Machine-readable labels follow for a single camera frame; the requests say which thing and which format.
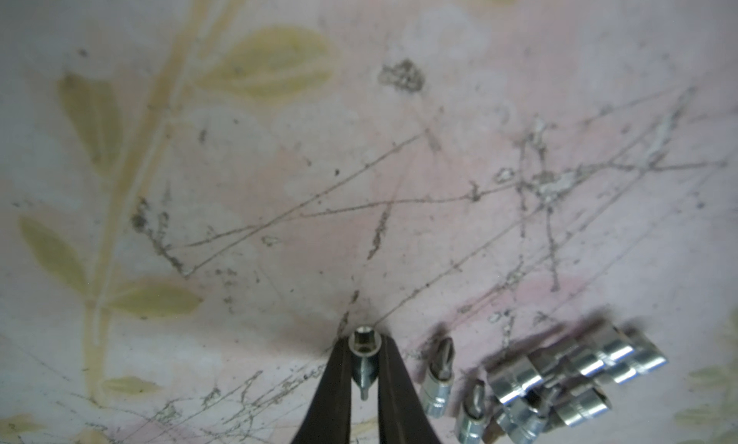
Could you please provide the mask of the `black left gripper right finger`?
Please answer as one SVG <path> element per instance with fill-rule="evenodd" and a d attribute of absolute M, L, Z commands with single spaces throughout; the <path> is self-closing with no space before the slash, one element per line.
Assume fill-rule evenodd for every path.
<path fill-rule="evenodd" d="M 422 409 L 397 343 L 384 334 L 379 353 L 378 388 L 380 443 L 441 443 Z"/>

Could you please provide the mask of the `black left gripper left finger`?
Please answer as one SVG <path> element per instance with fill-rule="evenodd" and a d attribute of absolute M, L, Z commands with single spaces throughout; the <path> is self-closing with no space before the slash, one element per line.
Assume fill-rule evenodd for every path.
<path fill-rule="evenodd" d="M 352 361 L 348 338 L 340 338 L 332 348 L 305 419 L 292 444 L 350 442 Z"/>

